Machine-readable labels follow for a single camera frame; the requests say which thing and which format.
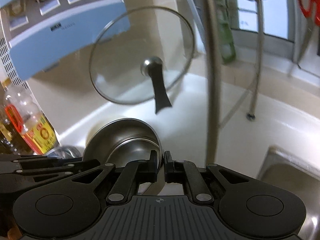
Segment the steel rack leg far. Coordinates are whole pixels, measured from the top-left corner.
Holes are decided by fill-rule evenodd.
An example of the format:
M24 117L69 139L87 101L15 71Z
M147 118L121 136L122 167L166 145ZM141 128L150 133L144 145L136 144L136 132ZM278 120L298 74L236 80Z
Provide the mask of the steel rack leg far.
M258 90L260 84L260 76L262 71L263 62L263 46L264 46L264 20L263 20L263 3L262 0L257 0L257 19L258 19L258 38L257 38L257 51L255 62L255 75L251 84L251 100L249 110L246 117L249 121L255 120L255 111L258 101Z

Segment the stainless steel bowl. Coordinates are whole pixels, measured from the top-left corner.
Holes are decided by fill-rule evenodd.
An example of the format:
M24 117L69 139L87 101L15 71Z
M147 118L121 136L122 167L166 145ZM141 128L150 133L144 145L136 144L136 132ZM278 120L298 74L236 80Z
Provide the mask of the stainless steel bowl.
M113 163L117 168L135 160L148 160L152 150L157 152L157 181L140 185L138 193L157 195L163 189L163 149L154 129L142 120L122 118L97 130L88 141L82 159L97 159L99 163Z

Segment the blue range hood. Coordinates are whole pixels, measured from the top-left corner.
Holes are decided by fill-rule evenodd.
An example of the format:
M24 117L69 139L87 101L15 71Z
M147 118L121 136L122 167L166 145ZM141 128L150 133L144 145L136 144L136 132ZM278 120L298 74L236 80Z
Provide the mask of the blue range hood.
M21 80L98 39L126 12L124 0L1 0L1 26Z

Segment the steel rack leg near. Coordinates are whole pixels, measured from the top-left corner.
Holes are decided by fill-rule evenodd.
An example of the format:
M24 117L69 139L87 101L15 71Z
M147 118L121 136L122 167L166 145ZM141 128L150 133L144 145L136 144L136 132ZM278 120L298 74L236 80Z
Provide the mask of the steel rack leg near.
M208 79L206 164L214 163L219 141L221 54L215 0L203 0L203 25Z

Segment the steel rack leg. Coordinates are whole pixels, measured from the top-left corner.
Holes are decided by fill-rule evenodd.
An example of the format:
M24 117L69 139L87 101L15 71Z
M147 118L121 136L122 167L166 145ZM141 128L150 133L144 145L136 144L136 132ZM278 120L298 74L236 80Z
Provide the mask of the steel rack leg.
M257 38L257 51L255 62L255 75L251 84L251 100L249 110L246 117L249 121L255 120L255 111L258 101L258 90L260 84L260 76L262 71L263 62L263 46L264 46L264 20L263 20L263 3L262 0L257 0L257 19L258 19L258 38Z
M221 54L215 0L203 0L203 25L208 79L206 164L214 163L219 141Z

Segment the red handled scissors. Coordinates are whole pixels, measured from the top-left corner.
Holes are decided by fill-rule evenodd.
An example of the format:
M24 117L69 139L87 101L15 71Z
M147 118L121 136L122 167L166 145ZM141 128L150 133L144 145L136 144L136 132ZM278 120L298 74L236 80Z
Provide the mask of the red handled scissors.
M319 0L298 0L303 16L319 27Z

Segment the stainless steel sink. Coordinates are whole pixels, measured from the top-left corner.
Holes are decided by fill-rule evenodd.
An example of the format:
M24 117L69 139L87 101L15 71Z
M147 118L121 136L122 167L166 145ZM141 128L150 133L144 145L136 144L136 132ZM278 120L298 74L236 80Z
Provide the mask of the stainless steel sink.
M297 195L305 204L301 239L319 239L319 169L277 146L270 146L257 179Z

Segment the large steel round plate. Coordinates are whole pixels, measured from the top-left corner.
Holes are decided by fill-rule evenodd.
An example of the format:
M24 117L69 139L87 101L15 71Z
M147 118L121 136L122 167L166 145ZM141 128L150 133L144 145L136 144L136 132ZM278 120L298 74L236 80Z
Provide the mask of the large steel round plate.
M61 159L72 159L81 158L81 152L74 146L57 146L49 150L45 156L49 158L61 158Z

